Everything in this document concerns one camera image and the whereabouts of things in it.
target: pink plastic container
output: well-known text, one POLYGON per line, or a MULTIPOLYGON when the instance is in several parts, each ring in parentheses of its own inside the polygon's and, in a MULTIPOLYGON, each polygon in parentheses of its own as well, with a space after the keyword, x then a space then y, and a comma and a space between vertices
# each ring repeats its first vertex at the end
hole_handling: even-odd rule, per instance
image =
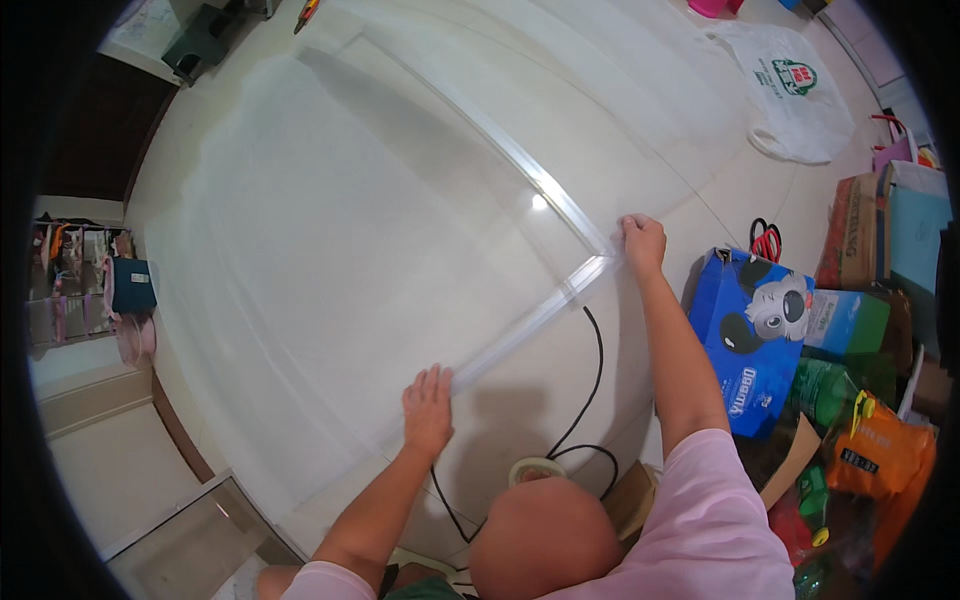
POLYGON ((156 329, 151 317, 141 319, 138 323, 134 315, 124 315, 117 327, 117 349, 120 350, 120 360, 130 367, 140 362, 144 354, 153 354, 156 351, 156 329))
POLYGON ((743 0, 687 0, 686 5, 694 12, 715 19, 724 7, 730 7, 730 12, 736 14, 743 5, 743 0))

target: person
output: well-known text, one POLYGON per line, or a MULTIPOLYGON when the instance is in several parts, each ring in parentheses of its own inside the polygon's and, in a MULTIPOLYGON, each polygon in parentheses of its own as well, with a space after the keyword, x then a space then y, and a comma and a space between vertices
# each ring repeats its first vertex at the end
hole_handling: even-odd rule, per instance
MULTIPOLYGON (((622 219, 643 302, 663 440, 663 476, 639 541, 622 555, 599 500, 562 477, 524 473, 497 497, 469 569, 482 600, 793 598, 793 568, 736 454, 716 375, 661 271, 663 227, 622 219)), ((261 600, 374 600, 430 465, 453 435, 450 369, 403 391, 405 444, 333 524, 312 561, 271 566, 261 600)), ((458 598, 441 574, 407 565, 388 600, 458 598)))

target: transparent plastic panel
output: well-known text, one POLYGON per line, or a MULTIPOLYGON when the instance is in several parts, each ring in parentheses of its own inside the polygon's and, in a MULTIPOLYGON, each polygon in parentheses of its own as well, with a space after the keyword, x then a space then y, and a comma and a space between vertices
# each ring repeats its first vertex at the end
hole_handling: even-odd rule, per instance
POLYGON ((272 520, 396 439, 418 370, 468 384, 612 264, 520 155, 365 36, 245 79, 146 235, 187 384, 272 520))

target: red scissors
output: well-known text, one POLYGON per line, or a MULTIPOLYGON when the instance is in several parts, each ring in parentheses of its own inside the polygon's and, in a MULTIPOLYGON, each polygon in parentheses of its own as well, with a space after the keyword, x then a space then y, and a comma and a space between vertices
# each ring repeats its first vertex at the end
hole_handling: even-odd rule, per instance
POLYGON ((770 262, 780 262, 780 230, 771 223, 769 226, 763 219, 756 218, 750 225, 750 252, 770 262), (756 226, 760 225, 760 235, 756 235, 756 226))

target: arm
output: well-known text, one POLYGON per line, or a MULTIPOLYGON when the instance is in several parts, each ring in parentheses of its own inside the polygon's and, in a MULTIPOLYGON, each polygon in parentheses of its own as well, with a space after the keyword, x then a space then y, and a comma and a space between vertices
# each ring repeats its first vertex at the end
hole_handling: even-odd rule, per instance
POLYGON ((730 432, 720 384, 703 345, 663 277, 663 226, 644 215, 623 218, 630 266, 643 298, 663 457, 701 429, 730 432))
POLYGON ((450 369, 421 371, 403 391, 404 444, 396 459, 347 506, 311 560, 343 566, 380 588, 430 465, 453 435, 450 369))

